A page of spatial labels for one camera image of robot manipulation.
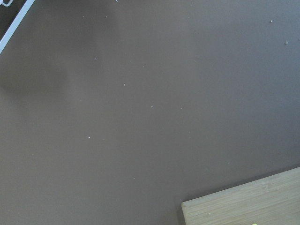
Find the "cream rabbit tray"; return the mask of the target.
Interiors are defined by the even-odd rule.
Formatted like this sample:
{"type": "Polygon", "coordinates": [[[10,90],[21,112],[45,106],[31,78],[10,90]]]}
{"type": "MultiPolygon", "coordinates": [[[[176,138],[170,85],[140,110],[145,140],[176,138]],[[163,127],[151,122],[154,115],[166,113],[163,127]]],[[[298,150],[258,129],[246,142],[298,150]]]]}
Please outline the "cream rabbit tray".
{"type": "Polygon", "coordinates": [[[0,53],[34,2],[34,0],[0,1],[0,53]]]}

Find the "bamboo cutting board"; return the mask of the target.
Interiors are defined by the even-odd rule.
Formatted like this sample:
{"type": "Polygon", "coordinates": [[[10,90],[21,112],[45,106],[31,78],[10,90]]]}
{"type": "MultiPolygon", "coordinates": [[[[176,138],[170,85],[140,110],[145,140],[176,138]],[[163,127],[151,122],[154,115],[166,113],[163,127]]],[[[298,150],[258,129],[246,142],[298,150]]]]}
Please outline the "bamboo cutting board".
{"type": "Polygon", "coordinates": [[[187,225],[298,225],[300,169],[181,204],[187,225]]]}

